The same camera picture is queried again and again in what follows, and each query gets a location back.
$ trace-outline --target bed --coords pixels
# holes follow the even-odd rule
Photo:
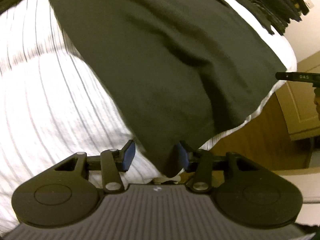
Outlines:
[[[225,0],[276,53],[289,72],[294,52],[284,36],[271,36],[235,0]],[[218,134],[202,148],[257,117],[277,82],[244,123]],[[49,0],[23,0],[0,16],[0,236],[18,225],[11,196],[23,182],[75,152],[98,155],[122,148],[133,138],[110,95],[57,22]],[[130,170],[120,174],[125,186],[161,177],[138,147]],[[101,187],[99,173],[89,178]]]

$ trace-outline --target cabinet door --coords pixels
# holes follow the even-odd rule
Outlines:
[[[320,52],[299,62],[298,71],[320,73]],[[320,135],[313,90],[311,83],[288,81],[276,92],[292,140]]]

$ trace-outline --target wooden floor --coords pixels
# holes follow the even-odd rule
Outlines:
[[[273,171],[303,169],[308,165],[310,142],[309,139],[290,140],[281,107],[274,94],[261,115],[220,140],[211,151],[215,155],[237,152]]]

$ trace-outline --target ribbed gray panel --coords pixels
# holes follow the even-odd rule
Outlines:
[[[188,192],[184,185],[131,185],[125,193],[106,196],[94,214],[75,225],[20,224],[5,240],[288,240],[302,235],[293,225],[240,226],[221,215],[209,196]]]

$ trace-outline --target white logo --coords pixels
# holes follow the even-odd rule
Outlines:
[[[161,188],[161,187],[154,187],[153,190],[156,191],[156,192],[158,192],[158,191],[161,191],[162,188]]]

